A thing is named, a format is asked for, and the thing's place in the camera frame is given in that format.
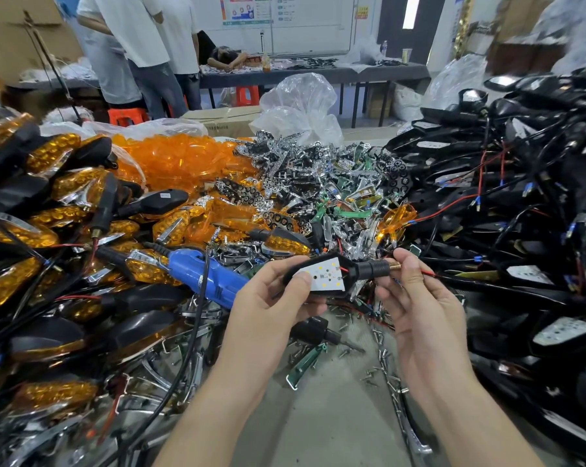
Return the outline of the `person's left forearm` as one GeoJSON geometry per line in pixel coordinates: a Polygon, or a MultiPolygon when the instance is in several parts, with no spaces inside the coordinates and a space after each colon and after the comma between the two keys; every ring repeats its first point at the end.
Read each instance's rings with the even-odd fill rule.
{"type": "Polygon", "coordinates": [[[221,353],[152,467],[230,467],[239,436],[279,361],[221,353]]]}

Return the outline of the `blue electric screwdriver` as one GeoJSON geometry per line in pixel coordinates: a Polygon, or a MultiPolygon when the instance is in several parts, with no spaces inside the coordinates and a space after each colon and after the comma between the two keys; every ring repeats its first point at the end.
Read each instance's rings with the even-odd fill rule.
{"type": "Polygon", "coordinates": [[[227,311],[232,309],[236,295],[249,282],[249,278],[206,257],[201,250],[172,250],[167,259],[166,267],[171,277],[196,293],[201,292],[205,283],[204,298],[227,311]]]}

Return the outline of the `dark door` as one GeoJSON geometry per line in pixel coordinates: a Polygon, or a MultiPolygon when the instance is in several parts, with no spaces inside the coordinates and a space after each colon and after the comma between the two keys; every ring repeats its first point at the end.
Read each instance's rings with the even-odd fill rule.
{"type": "Polygon", "coordinates": [[[389,58],[425,65],[444,9],[445,0],[382,0],[377,40],[389,58]]]}

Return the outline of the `person's right forearm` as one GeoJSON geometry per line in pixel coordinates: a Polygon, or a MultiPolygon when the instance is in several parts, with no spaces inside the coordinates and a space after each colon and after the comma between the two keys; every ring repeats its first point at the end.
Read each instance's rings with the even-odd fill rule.
{"type": "Polygon", "coordinates": [[[451,467],[545,467],[469,365],[408,370],[406,383],[451,467]]]}

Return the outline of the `green circuit board strip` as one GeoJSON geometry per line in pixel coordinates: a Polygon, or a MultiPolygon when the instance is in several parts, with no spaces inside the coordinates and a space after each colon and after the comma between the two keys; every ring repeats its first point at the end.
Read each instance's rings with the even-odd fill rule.
{"type": "Polygon", "coordinates": [[[323,353],[327,352],[328,345],[323,342],[312,347],[307,347],[297,357],[292,369],[286,376],[286,382],[294,391],[297,391],[299,383],[305,374],[317,363],[318,359],[323,353]]]}

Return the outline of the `person's left hand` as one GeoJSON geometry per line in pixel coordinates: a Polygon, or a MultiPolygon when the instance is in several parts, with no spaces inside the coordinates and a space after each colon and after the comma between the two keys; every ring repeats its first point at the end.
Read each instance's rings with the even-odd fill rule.
{"type": "MultiPolygon", "coordinates": [[[[247,282],[236,295],[219,357],[221,353],[240,353],[244,357],[273,357],[281,361],[299,309],[277,309],[274,305],[284,289],[284,275],[308,259],[296,256],[270,261],[247,282]]],[[[309,295],[305,303],[312,301],[325,299],[309,295]]]]}

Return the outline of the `pile of black wired housings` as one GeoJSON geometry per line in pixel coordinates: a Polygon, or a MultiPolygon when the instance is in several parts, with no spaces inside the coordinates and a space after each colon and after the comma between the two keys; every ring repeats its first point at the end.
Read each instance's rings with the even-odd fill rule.
{"type": "Polygon", "coordinates": [[[406,168],[404,243],[492,322],[476,375],[586,465],[586,67],[484,81],[384,147],[406,168]]]}

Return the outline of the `scattered small screws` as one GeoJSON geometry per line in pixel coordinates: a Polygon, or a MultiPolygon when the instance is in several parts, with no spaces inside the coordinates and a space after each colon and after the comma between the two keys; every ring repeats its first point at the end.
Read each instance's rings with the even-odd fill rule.
{"type": "MultiPolygon", "coordinates": [[[[298,389],[307,379],[316,375],[318,369],[327,368],[328,364],[333,364],[334,367],[329,369],[331,374],[335,374],[337,368],[344,369],[349,365],[353,374],[359,377],[360,383],[365,387],[378,387],[385,383],[393,400],[397,400],[408,392],[397,370],[392,367],[393,355],[388,348],[388,331],[393,330],[394,327],[387,313],[382,310],[373,312],[367,305],[356,306],[343,301],[334,301],[330,312],[320,317],[328,320],[328,327],[331,330],[341,333],[348,341],[364,348],[366,353],[359,353],[344,345],[327,343],[327,352],[323,353],[317,363],[305,374],[298,389]]],[[[288,356],[287,374],[300,353],[312,346],[289,338],[288,347],[291,352],[288,356]]]]}

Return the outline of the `black metal stand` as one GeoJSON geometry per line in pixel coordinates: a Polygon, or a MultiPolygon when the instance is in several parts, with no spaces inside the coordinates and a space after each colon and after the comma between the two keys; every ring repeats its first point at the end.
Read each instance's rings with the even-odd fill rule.
{"type": "Polygon", "coordinates": [[[52,77],[48,73],[48,69],[50,69],[53,75],[55,76],[56,83],[59,85],[61,90],[63,90],[64,96],[66,97],[66,100],[76,117],[76,124],[82,126],[84,123],[84,118],[79,113],[78,105],[76,104],[75,99],[71,95],[70,89],[68,88],[68,85],[64,77],[60,74],[59,70],[57,69],[55,61],[51,58],[51,54],[48,51],[44,43],[44,40],[38,28],[36,27],[34,20],[32,19],[30,13],[26,9],[23,9],[23,21],[26,33],[28,34],[34,51],[36,52],[42,64],[42,70],[45,72],[45,75],[47,76],[48,84],[52,86],[52,84],[54,83],[52,77]]]}

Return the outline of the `large clear plastic bag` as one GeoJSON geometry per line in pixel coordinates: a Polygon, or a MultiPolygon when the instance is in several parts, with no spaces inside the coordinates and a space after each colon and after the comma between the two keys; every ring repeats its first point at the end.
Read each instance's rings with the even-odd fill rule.
{"type": "Polygon", "coordinates": [[[421,107],[446,109],[459,102],[459,93],[464,89],[488,93],[484,87],[486,68],[486,58],[478,54],[467,54],[453,60],[431,81],[422,96],[421,107]]]}

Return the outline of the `white sack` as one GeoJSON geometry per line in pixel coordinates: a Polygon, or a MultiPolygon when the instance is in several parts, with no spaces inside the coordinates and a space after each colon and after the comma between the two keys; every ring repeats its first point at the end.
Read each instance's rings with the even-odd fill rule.
{"type": "Polygon", "coordinates": [[[421,104],[423,98],[423,94],[397,84],[392,107],[394,117],[405,123],[422,120],[421,104]]]}

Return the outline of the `pile of chrome reflectors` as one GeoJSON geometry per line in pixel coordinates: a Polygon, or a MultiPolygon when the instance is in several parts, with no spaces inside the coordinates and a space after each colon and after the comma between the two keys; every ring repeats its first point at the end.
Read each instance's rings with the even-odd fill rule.
{"type": "Polygon", "coordinates": [[[382,257],[399,244],[375,243],[378,222],[409,203],[413,186],[405,162],[386,149],[364,142],[302,146],[297,135],[275,139],[260,131],[237,141],[235,153],[251,159],[255,176],[214,186],[230,203],[254,207],[266,226],[305,235],[313,252],[339,251],[354,261],[382,257]]]}

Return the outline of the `black turn signal housing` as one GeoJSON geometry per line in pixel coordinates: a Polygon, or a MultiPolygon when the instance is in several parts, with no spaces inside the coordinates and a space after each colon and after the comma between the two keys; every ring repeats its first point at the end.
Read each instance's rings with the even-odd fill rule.
{"type": "Polygon", "coordinates": [[[329,252],[312,257],[301,264],[291,267],[282,278],[284,286],[301,273],[312,278],[311,296],[344,297],[360,281],[375,280],[390,276],[391,272],[401,269],[401,263],[388,259],[352,261],[338,252],[329,252]]]}

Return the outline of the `pile of amber lens covers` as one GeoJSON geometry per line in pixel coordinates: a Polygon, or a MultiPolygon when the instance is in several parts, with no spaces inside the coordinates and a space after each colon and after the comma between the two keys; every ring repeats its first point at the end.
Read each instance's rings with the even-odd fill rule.
{"type": "Polygon", "coordinates": [[[206,182],[226,177],[245,179],[257,172],[250,158],[235,153],[237,144],[232,141],[188,134],[143,140],[116,134],[111,139],[138,165],[118,162],[118,178],[143,185],[148,191],[177,188],[192,194],[206,182]]]}

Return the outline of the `white board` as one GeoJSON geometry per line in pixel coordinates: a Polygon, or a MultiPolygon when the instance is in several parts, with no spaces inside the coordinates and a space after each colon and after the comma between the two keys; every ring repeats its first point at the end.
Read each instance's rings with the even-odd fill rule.
{"type": "Polygon", "coordinates": [[[217,46],[250,54],[344,54],[357,0],[191,0],[217,46]]]}

